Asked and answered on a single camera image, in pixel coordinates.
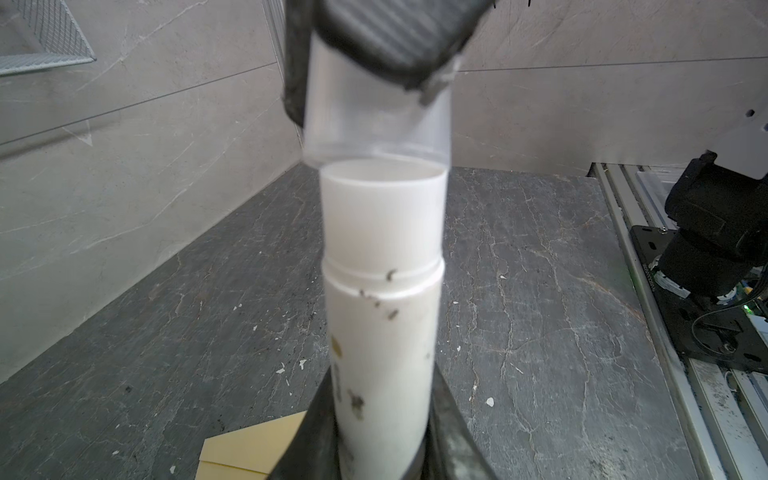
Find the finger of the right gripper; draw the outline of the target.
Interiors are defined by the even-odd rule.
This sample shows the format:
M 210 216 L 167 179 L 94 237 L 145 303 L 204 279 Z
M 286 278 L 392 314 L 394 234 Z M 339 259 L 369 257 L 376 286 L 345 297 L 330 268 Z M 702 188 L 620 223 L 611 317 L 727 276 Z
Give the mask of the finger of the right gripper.
M 314 29 L 374 76 L 431 104 L 493 1 L 317 1 Z
M 283 105 L 289 119 L 304 127 L 311 38 L 313 0 L 286 0 L 284 34 Z

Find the white glue stick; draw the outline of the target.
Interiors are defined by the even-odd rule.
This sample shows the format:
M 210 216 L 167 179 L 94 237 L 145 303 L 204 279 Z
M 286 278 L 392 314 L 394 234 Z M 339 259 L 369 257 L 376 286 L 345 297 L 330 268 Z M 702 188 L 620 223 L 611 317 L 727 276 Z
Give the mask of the white glue stick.
M 414 470 L 431 402 L 448 173 L 423 161 L 320 171 L 322 272 L 345 479 Z

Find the yellow kraft envelope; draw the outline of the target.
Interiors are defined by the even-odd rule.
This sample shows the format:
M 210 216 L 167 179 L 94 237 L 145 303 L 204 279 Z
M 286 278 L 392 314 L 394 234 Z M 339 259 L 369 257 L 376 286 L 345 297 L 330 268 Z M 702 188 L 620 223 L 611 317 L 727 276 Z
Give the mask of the yellow kraft envelope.
M 266 479 L 297 433 L 302 411 L 207 438 L 195 478 Z

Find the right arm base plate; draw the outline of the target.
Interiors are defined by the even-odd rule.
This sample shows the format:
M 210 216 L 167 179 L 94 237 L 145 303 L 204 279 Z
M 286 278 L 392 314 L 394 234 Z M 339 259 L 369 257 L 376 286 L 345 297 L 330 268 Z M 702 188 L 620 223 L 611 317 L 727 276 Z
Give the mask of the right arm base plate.
M 767 345 L 743 308 L 727 311 L 705 297 L 683 299 L 654 280 L 652 267 L 675 235 L 648 226 L 630 228 L 632 245 L 676 352 L 721 367 L 765 374 Z

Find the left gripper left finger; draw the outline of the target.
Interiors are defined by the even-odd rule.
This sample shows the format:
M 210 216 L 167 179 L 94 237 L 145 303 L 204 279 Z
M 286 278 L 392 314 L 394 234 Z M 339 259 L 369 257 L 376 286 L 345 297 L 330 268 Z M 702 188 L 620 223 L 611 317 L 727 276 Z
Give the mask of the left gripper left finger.
M 339 478 L 333 383 L 328 369 L 285 453 L 268 479 Z

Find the clear glue stick cap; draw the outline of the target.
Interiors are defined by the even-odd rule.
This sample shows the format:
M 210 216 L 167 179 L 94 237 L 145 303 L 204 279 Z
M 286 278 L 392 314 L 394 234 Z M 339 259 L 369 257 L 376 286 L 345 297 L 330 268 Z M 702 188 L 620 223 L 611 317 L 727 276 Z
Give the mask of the clear glue stick cap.
M 408 91 L 311 37 L 303 159 L 321 168 L 342 160 L 419 160 L 451 165 L 449 72 L 426 92 Z

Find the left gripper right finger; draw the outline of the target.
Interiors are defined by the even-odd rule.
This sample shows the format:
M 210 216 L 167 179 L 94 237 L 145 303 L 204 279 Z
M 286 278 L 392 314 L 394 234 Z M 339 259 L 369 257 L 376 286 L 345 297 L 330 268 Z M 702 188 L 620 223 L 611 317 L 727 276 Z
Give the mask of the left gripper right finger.
M 483 479 L 497 476 L 477 447 L 450 388 L 434 368 L 426 432 L 425 479 Z

